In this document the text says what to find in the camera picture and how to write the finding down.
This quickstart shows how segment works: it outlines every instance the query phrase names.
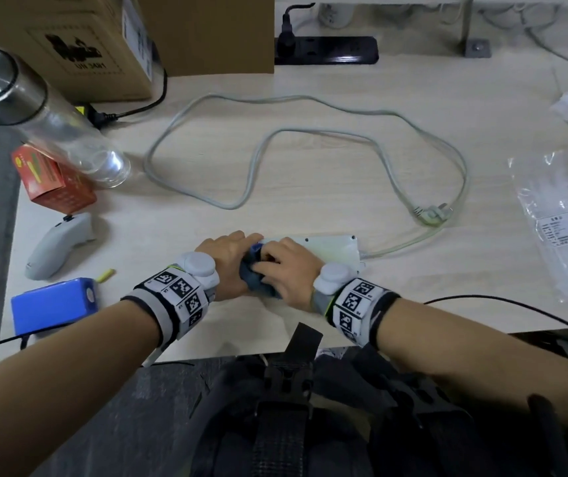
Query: light wood tabletop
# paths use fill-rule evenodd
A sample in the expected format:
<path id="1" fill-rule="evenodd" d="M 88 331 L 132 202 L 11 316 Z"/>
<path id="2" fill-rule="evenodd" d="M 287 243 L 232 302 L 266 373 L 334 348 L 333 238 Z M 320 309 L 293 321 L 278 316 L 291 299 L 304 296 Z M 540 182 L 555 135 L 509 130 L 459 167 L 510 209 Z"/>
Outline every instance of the light wood tabletop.
<path id="1" fill-rule="evenodd" d="M 418 25 L 411 30 L 423 39 L 428 26 L 423 21 L 424 32 Z M 352 30 L 359 30 L 356 23 Z M 232 211 L 161 189 L 140 172 L 143 153 L 171 117 L 199 95 L 305 93 L 350 107 L 400 111 L 455 144 L 468 160 L 470 189 L 454 224 L 424 243 L 368 261 L 362 277 L 417 301 L 491 294 L 568 319 L 568 302 L 558 301 L 507 167 L 511 157 L 568 147 L 568 126 L 549 111 L 560 94 L 557 62 L 519 39 L 499 38 L 491 59 L 465 60 L 445 46 L 433 53 L 421 51 L 417 41 L 411 46 L 409 31 L 372 26 L 367 32 L 377 37 L 381 50 L 373 66 L 276 67 L 274 75 L 169 79 L 167 98 L 157 109 L 105 131 L 128 153 L 135 174 L 122 186 L 98 193 L 90 208 L 98 240 L 75 249 L 56 280 L 98 277 L 116 269 L 100 286 L 100 302 L 106 306 L 202 240 L 238 229 L 265 236 L 355 234 L 366 251 L 423 232 L 392 191 L 371 146 L 347 138 L 278 135 L 247 204 Z M 439 35 L 446 39 L 446 32 Z M 406 37 L 405 43 L 399 36 Z M 562 85 L 568 85 L 568 68 L 558 68 Z M 420 204 L 438 205 L 459 189 L 454 165 L 400 120 L 353 116 L 309 101 L 259 106 L 206 101 L 158 148 L 157 171 L 218 200 L 236 200 L 256 144 L 280 126 L 344 128 L 375 136 Z M 0 338 L 14 335 L 10 297 L 44 285 L 26 279 L 24 266 L 37 241 L 60 218 L 31 203 L 21 188 Z M 553 320 L 497 301 L 450 301 L 440 307 L 506 332 L 560 328 Z M 299 321 L 320 329 L 323 346 L 348 344 L 317 316 L 279 301 L 242 297 L 213 304 L 160 360 L 282 351 Z M 16 351 L 18 344 L 4 345 L 0 359 Z"/>

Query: clear glass bottle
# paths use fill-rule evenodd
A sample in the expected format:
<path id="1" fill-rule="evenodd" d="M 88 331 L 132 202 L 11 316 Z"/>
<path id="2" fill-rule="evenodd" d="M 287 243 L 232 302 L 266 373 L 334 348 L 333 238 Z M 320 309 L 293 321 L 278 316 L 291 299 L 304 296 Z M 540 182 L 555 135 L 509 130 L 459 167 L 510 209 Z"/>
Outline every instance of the clear glass bottle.
<path id="1" fill-rule="evenodd" d="M 0 125 L 24 142 L 81 172 L 102 187 L 116 187 L 131 165 L 116 145 L 25 62 L 0 50 Z"/>

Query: red and yellow box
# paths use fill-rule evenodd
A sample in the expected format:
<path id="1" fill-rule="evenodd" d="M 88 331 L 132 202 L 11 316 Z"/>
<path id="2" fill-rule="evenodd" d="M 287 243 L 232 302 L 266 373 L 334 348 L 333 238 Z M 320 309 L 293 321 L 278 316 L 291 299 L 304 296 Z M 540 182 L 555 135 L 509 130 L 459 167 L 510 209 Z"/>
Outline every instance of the red and yellow box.
<path id="1" fill-rule="evenodd" d="M 31 145 L 19 147 L 12 159 L 28 197 L 41 206 L 72 214 L 97 200 L 86 177 L 56 163 Z"/>

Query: clear plastic bag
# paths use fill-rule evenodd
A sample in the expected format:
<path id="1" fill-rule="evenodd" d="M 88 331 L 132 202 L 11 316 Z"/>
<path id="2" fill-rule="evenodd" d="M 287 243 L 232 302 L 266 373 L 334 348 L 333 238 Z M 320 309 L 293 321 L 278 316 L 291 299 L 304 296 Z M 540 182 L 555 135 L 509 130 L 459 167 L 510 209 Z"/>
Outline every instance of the clear plastic bag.
<path id="1" fill-rule="evenodd" d="M 568 299 L 568 152 L 511 158 L 518 200 L 559 292 Z"/>

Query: blue cloth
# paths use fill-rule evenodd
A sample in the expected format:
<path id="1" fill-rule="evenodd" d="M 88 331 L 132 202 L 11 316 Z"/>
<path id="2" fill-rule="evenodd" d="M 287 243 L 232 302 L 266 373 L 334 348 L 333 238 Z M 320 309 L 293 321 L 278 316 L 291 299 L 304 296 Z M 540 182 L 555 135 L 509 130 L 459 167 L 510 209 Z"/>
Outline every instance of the blue cloth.
<path id="1" fill-rule="evenodd" d="M 72 323 L 98 311 L 92 278 L 77 278 L 33 289 L 10 300 L 15 334 Z"/>
<path id="2" fill-rule="evenodd" d="M 262 246 L 262 243 L 253 244 L 251 249 L 248 250 L 248 253 L 246 253 L 244 258 L 242 258 L 242 262 L 240 263 L 240 279 L 247 283 L 247 286 L 251 291 L 263 296 L 282 299 L 280 293 L 278 293 L 275 288 L 273 288 L 270 284 L 264 284 L 262 282 L 264 275 L 261 275 L 251 269 L 251 266 L 258 261 L 261 261 L 260 252 L 262 250 Z"/>

